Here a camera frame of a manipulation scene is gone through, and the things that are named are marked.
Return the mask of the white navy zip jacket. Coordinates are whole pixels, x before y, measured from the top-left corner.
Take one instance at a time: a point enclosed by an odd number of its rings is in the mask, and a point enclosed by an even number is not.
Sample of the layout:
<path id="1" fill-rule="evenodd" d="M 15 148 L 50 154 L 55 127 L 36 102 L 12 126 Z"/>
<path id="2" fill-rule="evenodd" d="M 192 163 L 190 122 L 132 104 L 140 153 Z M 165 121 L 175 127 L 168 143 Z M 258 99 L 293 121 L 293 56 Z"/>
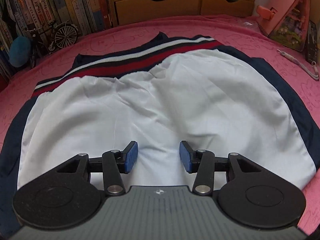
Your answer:
<path id="1" fill-rule="evenodd" d="M 159 33 L 103 56 L 78 55 L 63 76 L 37 84 L 1 150 L 1 235 L 20 225 L 11 202 L 68 158 L 138 142 L 125 185 L 191 185 L 178 144 L 235 151 L 303 188 L 319 169 L 319 127 L 264 59 L 217 40 Z"/>

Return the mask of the pink rabbit pattern mat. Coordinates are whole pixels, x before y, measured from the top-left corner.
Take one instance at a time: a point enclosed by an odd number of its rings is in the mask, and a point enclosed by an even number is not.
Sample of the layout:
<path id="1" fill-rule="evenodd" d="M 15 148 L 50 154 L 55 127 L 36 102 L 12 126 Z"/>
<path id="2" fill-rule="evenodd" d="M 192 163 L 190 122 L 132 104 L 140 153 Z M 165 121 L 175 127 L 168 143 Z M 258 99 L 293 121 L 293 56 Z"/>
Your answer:
<path id="1" fill-rule="evenodd" d="M 263 36 L 253 18 L 231 16 L 178 16 L 117 27 L 88 35 L 71 47 L 40 61 L 36 68 L 16 74 L 1 92 L 1 146 L 7 145 L 25 104 L 40 81 L 60 77 L 71 69 L 77 56 L 104 55 L 140 46 L 158 33 L 168 37 L 210 36 L 250 57 L 265 59 L 298 93 L 315 122 L 319 122 L 319 82 L 282 58 L 279 44 Z"/>

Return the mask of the miniature black bicycle model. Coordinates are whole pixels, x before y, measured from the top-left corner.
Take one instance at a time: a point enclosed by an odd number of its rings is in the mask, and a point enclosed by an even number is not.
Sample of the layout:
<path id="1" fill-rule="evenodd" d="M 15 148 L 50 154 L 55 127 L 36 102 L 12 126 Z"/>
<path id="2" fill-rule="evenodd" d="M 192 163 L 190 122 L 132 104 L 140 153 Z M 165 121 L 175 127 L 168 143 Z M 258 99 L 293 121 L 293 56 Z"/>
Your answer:
<path id="1" fill-rule="evenodd" d="M 31 35 L 31 44 L 33 45 L 33 48 L 37 49 L 39 53 L 50 55 L 57 49 L 67 48 L 77 42 L 78 28 L 75 24 L 65 21 L 54 26 L 55 23 L 56 21 L 50 23 L 49 28 L 45 30 L 43 29 L 44 25 L 33 29 L 25 28 L 25 31 Z M 50 36 L 48 37 L 46 44 L 43 42 L 41 35 L 46 35 L 47 32 L 50 32 Z"/>

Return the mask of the blue round ball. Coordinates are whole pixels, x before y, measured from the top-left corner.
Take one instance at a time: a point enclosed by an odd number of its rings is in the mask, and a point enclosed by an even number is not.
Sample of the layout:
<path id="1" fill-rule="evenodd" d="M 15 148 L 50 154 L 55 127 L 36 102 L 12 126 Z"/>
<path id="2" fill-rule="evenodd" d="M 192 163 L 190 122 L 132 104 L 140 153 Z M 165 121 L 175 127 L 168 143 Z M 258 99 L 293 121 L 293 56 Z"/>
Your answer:
<path id="1" fill-rule="evenodd" d="M 20 68 L 25 65 L 30 57 L 31 42 L 29 38 L 19 36 L 16 38 L 9 50 L 9 61 L 13 67 Z"/>

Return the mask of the wooden desktop drawer shelf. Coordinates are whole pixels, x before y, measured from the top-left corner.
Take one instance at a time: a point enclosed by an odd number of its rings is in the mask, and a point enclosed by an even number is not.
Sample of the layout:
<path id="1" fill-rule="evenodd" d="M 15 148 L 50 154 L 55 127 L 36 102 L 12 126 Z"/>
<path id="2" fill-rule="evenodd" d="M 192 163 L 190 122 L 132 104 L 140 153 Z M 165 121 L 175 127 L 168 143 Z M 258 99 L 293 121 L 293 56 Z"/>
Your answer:
<path id="1" fill-rule="evenodd" d="M 108 0 L 114 27 L 174 16 L 248 17 L 255 0 Z"/>

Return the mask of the pink house shaped box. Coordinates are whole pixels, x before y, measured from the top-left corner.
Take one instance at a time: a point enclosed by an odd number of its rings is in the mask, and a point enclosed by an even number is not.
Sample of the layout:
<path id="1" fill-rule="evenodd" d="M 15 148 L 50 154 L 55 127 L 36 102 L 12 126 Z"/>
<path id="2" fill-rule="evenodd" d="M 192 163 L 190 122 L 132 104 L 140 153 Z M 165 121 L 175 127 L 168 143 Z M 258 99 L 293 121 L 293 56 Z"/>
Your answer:
<path id="1" fill-rule="evenodd" d="M 270 0 L 257 6 L 261 32 L 282 45 L 302 51 L 308 32 L 311 0 Z"/>

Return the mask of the row of upright books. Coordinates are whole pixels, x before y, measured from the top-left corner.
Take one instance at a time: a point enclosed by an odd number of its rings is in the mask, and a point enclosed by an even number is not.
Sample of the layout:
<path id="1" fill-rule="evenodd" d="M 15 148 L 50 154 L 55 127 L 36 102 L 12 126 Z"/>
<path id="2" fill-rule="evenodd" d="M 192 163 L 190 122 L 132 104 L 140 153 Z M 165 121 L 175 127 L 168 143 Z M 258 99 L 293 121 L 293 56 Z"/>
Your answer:
<path id="1" fill-rule="evenodd" d="M 47 56 L 39 53 L 31 44 L 28 62 L 20 68 L 9 61 L 9 50 L 19 36 L 29 38 L 27 29 L 44 30 L 49 24 L 68 21 L 78 28 L 78 38 L 113 28 L 108 0 L 1 0 L 1 83 L 9 82 L 11 76 L 23 67 L 35 67 L 37 59 Z"/>

